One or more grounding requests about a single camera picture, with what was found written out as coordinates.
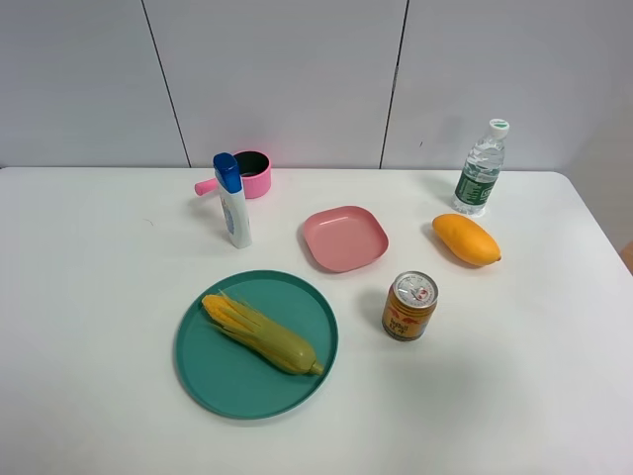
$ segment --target can lid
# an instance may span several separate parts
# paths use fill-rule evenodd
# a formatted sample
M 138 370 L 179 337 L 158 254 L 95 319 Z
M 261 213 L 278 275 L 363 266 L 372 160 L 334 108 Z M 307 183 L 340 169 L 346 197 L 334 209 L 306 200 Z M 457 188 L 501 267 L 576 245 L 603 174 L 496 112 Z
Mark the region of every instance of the can lid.
M 403 304 L 416 309 L 425 309 L 437 302 L 437 285 L 422 272 L 404 272 L 396 277 L 394 293 Z

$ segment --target panel seam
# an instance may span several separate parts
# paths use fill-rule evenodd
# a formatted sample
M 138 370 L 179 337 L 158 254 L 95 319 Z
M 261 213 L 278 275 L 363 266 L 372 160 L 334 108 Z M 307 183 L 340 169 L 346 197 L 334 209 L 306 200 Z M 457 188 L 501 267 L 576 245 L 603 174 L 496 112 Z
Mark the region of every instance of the panel seam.
M 154 31 L 151 28 L 151 23 L 149 22 L 149 16 L 147 15 L 147 9 L 145 8 L 144 0 L 140 0 L 140 5 L 142 6 L 142 12 L 145 15 L 145 20 L 147 21 L 147 27 L 149 28 L 149 35 L 151 36 L 151 42 L 154 45 L 154 51 L 156 52 L 156 58 L 158 59 L 158 66 L 160 66 L 160 73 L 162 74 L 162 80 L 165 83 L 165 89 L 167 90 L 167 97 L 169 98 L 169 104 L 171 106 L 171 112 L 174 115 L 174 121 L 176 121 L 176 128 L 178 129 L 178 135 L 180 136 L 180 142 L 182 143 L 182 148 L 185 152 L 185 158 L 187 158 L 187 164 L 189 168 L 191 168 L 191 160 L 189 159 L 189 152 L 187 151 L 187 146 L 185 145 L 185 139 L 182 136 L 182 129 L 180 128 L 180 122 L 178 121 L 178 115 L 176 114 L 176 108 L 174 107 L 174 101 L 171 98 L 171 91 L 169 90 L 169 84 L 167 83 L 167 76 L 165 75 L 165 68 L 162 65 L 162 60 L 160 59 L 160 54 L 158 53 L 158 46 L 156 45 L 156 38 L 154 37 Z
M 400 56 L 403 52 L 403 41 L 405 39 L 405 31 L 407 29 L 407 16 L 408 16 L 408 5 L 410 0 L 407 0 L 407 5 L 405 6 L 405 17 L 403 18 L 403 28 L 400 33 L 400 43 L 398 44 L 398 57 L 396 58 L 396 68 L 394 69 L 394 80 L 392 82 L 392 94 L 389 98 L 389 109 L 387 111 L 387 123 L 385 124 L 385 134 L 383 135 L 383 147 L 380 152 L 380 163 L 378 165 L 378 169 L 383 168 L 383 158 L 385 157 L 385 145 L 387 144 L 387 133 L 389 132 L 389 121 L 392 117 L 392 106 L 394 105 L 394 94 L 396 93 L 396 83 L 398 82 L 398 70 L 400 69 Z

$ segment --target mango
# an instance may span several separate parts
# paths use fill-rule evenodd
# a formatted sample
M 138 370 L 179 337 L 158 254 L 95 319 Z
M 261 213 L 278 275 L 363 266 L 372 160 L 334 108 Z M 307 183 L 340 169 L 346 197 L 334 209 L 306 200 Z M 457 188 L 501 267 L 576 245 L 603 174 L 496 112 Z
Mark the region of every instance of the mango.
M 465 216 L 438 216 L 433 229 L 457 257 L 469 264 L 483 266 L 501 260 L 501 250 L 493 237 Z

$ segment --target plastic bottle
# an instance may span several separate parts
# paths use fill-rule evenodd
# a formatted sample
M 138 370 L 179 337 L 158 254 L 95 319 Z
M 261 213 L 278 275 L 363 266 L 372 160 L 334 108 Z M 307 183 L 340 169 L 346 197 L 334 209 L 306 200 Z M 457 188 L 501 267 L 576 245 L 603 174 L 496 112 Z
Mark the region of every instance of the plastic bottle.
M 472 217 L 484 213 L 488 197 L 503 166 L 503 141 L 509 129 L 510 124 L 507 121 L 492 119 L 488 133 L 473 145 L 453 195 L 455 211 Z
M 246 210 L 244 187 L 239 175 L 237 160 L 230 153 L 219 153 L 214 156 L 216 178 L 220 184 L 220 198 L 225 211 L 228 237 L 235 247 L 241 249 L 251 245 L 250 223 Z

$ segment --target blue bottle cap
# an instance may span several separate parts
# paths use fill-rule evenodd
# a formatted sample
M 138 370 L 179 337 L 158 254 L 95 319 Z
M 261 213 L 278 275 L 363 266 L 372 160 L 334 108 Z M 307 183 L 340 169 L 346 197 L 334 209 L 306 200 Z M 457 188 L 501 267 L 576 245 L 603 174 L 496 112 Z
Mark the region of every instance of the blue bottle cap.
M 228 193 L 237 193 L 241 191 L 241 176 L 239 176 L 239 165 L 237 160 L 230 153 L 218 153 L 214 156 L 214 168 L 216 169 L 216 178 L 227 190 Z

